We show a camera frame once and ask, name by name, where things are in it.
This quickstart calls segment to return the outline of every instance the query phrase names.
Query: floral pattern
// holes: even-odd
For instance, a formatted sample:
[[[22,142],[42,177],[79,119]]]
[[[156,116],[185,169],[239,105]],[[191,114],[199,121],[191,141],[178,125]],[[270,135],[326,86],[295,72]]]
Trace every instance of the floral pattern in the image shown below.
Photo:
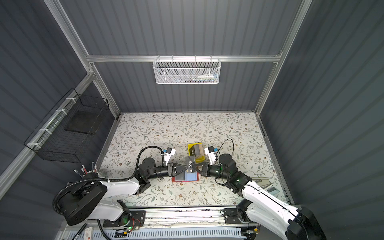
[[[140,150],[151,145],[176,149],[171,161],[183,164],[189,143],[202,142],[204,147],[219,148],[227,138],[233,139],[235,149],[227,141],[220,153],[231,154],[233,150],[232,157],[240,171],[251,177],[269,177],[280,190],[277,197],[286,201],[253,113],[125,113],[99,172],[110,178],[129,176]],[[161,164],[157,149],[145,150],[140,162],[146,157]],[[242,200],[211,177],[199,176],[196,182],[173,183],[168,177],[150,182],[151,186],[141,194],[112,199],[121,199],[130,206],[236,205]]]

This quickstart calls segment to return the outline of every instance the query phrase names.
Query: corrugated wall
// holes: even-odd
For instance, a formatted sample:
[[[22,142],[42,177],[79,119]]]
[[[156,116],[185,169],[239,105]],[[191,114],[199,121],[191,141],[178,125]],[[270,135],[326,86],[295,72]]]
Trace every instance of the corrugated wall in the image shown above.
[[[65,0],[91,55],[273,55],[299,0]]]
[[[41,1],[0,1],[0,173],[57,101],[86,71]],[[84,94],[98,96],[91,84]],[[114,121],[106,117],[88,151],[96,161]],[[0,238],[54,239],[64,218],[51,206],[57,191],[79,177],[79,164],[34,157],[0,201]]]
[[[96,63],[122,112],[254,110],[273,63],[222,63],[218,84],[157,84],[152,63]]]
[[[384,2],[314,1],[261,118],[328,239],[384,235]]]

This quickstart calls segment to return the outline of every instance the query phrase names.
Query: yellow plastic container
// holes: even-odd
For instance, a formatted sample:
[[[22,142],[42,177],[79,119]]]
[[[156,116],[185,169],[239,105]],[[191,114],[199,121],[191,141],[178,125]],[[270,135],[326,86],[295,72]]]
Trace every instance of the yellow plastic container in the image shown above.
[[[189,151],[189,149],[190,149],[192,146],[197,145],[197,144],[201,144],[201,145],[203,145],[201,142],[190,143],[190,144],[188,144],[188,155],[189,155],[189,156],[191,156],[191,155],[190,155],[190,151]],[[195,162],[196,162],[196,163],[201,163],[201,162],[204,162],[204,160],[205,160],[205,155],[204,155],[204,153],[203,153],[203,156],[200,157],[200,158],[196,158],[196,159],[195,159]]]

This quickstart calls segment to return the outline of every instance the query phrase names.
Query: white mesh basket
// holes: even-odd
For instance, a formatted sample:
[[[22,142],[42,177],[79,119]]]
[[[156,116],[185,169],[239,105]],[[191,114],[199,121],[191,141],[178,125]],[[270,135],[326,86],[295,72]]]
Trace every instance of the white mesh basket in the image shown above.
[[[159,84],[217,84],[221,62],[194,61],[173,62],[153,61],[156,83]]]

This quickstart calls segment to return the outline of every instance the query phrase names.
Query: robotic arm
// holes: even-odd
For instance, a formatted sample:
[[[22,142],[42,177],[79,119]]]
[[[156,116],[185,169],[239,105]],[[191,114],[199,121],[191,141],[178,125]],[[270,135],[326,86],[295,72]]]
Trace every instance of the robotic arm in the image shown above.
[[[168,154],[174,153],[174,150],[170,150]],[[213,156],[210,154],[212,155],[212,151],[208,151],[210,162],[196,164],[194,169],[202,176],[225,178],[225,186],[244,198],[237,205],[237,215],[242,222],[260,223],[285,240],[326,239],[310,210],[299,210],[262,189],[249,176],[238,171],[231,155],[222,154],[218,158],[220,164],[213,165]],[[156,166],[153,158],[146,158],[138,165],[138,171],[135,171],[132,178],[122,181],[101,178],[94,172],[88,173],[81,182],[67,186],[64,191],[62,189],[55,196],[53,207],[56,207],[56,212],[59,210],[64,215],[68,225],[75,225],[86,219],[106,219],[116,222],[118,226],[127,226],[132,218],[128,207],[119,200],[103,199],[121,194],[142,193],[151,185],[149,179],[174,177],[188,169],[187,166],[168,161],[169,159],[166,166]]]

